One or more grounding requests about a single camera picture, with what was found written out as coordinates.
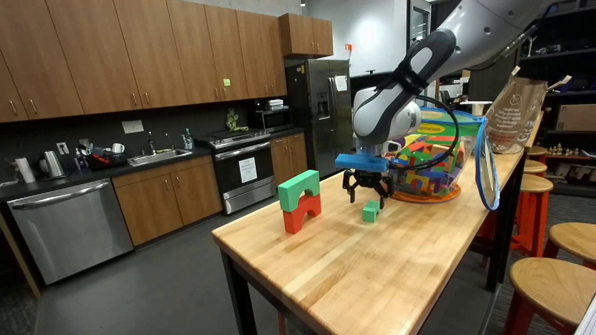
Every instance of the kitchen sink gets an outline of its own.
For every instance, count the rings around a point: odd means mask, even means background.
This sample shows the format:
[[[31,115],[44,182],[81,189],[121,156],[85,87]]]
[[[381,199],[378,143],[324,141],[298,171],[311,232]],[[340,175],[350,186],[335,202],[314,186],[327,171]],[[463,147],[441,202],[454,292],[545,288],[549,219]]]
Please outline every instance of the kitchen sink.
[[[139,156],[130,156],[128,165],[137,167],[137,165],[147,165],[147,163],[156,163],[163,160],[173,160],[178,156],[188,156],[191,150],[186,148],[158,148],[154,154],[139,154]]]

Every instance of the wooden cabinet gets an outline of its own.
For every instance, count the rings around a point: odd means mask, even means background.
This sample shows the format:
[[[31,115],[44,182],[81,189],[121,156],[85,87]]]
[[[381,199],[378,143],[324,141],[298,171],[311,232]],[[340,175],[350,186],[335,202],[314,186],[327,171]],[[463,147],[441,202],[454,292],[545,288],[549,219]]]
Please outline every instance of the wooden cabinet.
[[[247,96],[284,94],[279,27],[273,16],[236,11]]]
[[[113,0],[143,106],[186,104],[165,0]]]
[[[0,122],[27,119],[11,72],[0,54]]]
[[[189,102],[217,100],[223,91],[216,74],[204,5],[169,0],[167,7]]]
[[[44,1],[0,0],[0,50],[29,119],[83,113]]]
[[[301,173],[307,167],[303,134],[271,139],[271,160],[275,184]]]
[[[286,13],[279,16],[283,55],[331,55],[331,22]]]
[[[210,46],[216,59],[217,100],[245,98],[245,74],[236,11],[204,5]]]
[[[46,0],[85,113],[141,108],[109,0]]]
[[[210,156],[113,178],[134,245],[221,210]]]

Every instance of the green block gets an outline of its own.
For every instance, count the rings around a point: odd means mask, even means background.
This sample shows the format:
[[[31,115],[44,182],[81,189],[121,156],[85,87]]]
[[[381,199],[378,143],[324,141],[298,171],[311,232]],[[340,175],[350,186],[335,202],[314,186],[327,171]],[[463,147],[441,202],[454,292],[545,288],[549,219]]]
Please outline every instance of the green block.
[[[361,219],[365,223],[374,223],[378,212],[379,212],[379,201],[366,201],[365,206],[361,208]]]
[[[318,171],[307,169],[277,186],[277,197],[283,212],[294,212],[298,208],[298,199],[305,191],[307,195],[318,195]]]

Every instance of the faucet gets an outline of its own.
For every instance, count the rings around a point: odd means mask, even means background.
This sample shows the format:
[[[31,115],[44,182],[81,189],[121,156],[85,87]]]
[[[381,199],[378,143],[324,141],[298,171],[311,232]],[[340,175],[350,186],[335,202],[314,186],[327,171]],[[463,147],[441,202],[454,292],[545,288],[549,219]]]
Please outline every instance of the faucet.
[[[156,154],[156,152],[154,152],[154,147],[152,147],[150,130],[149,130],[149,139],[147,139],[147,143],[149,143],[150,154]]]

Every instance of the stainless steel refrigerator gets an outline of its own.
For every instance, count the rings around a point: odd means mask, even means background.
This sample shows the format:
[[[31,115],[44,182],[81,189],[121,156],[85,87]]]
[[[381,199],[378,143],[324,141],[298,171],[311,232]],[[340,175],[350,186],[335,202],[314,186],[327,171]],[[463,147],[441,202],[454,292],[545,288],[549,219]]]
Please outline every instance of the stainless steel refrigerator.
[[[284,67],[288,106],[305,130],[307,165],[320,176],[335,171],[335,156],[352,152],[350,63],[305,59]]]

